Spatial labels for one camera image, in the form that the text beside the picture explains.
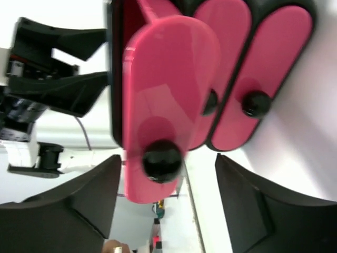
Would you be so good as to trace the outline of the pink drawer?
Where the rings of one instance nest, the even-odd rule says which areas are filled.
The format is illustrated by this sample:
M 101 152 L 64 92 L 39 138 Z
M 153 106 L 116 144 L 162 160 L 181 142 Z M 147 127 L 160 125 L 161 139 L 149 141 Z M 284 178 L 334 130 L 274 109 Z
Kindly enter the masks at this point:
M 225 95 L 207 146 L 230 151 L 245 144 L 268 114 L 285 78 L 307 45 L 314 14 L 296 1 L 271 1 L 261 8 L 235 75 Z
M 125 194 L 152 203 L 175 189 L 220 62 L 204 22 L 170 1 L 137 1 L 142 27 L 123 56 Z
M 220 64 L 211 89 L 221 103 L 251 29 L 251 11 L 242 0 L 204 1 L 193 17 L 207 24 L 220 44 Z

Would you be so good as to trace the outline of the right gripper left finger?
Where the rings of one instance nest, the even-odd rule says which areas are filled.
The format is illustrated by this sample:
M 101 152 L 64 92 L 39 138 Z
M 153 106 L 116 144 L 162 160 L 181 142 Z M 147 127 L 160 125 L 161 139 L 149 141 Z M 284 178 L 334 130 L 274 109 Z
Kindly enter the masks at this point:
M 21 203 L 1 205 L 1 252 L 101 252 L 121 175 L 113 155 L 92 170 Z

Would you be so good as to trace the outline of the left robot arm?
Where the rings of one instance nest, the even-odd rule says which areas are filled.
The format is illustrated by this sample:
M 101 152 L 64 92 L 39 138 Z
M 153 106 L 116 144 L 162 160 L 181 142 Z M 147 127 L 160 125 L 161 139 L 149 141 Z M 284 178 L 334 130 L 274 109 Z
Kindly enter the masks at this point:
M 35 123 L 47 110 L 79 119 L 108 85 L 107 73 L 81 75 L 78 65 L 53 58 L 53 49 L 88 60 L 106 30 L 74 30 L 21 17 L 10 48 L 1 49 L 1 145 L 11 173 L 57 178 L 72 156 L 58 144 L 38 142 Z

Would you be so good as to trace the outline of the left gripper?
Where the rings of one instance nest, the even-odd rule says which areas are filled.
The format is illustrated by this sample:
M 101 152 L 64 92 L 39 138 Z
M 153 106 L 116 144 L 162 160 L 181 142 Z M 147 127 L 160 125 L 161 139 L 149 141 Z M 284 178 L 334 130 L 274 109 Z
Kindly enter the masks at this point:
M 53 58 L 58 49 L 87 61 L 106 41 L 106 30 L 74 30 L 21 17 L 16 23 L 6 70 L 5 94 L 83 117 L 108 85 L 107 72 L 79 74 L 79 66 Z

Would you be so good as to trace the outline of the pink top drawer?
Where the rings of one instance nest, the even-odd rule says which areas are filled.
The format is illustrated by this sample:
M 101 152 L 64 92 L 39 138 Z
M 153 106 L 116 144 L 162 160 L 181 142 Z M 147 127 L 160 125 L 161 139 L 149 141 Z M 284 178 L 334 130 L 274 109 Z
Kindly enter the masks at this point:
M 137 1 L 142 27 L 123 56 L 125 194 L 152 203 L 175 189 L 220 62 L 204 22 L 170 1 Z

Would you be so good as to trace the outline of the pink bottom drawer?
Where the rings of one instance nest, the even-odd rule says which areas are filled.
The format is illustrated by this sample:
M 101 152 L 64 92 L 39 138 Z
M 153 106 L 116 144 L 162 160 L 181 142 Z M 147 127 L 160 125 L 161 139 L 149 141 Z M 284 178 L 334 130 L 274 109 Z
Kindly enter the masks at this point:
M 268 114 L 285 78 L 307 45 L 314 14 L 296 1 L 271 1 L 261 8 L 235 75 L 225 95 L 207 146 L 230 151 L 245 144 Z

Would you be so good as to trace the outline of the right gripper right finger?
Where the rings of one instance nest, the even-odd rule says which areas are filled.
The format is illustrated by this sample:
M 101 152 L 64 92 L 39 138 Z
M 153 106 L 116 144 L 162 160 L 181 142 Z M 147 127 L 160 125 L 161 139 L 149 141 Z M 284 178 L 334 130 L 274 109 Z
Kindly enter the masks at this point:
M 336 252 L 336 202 L 285 188 L 221 154 L 215 171 L 233 252 Z

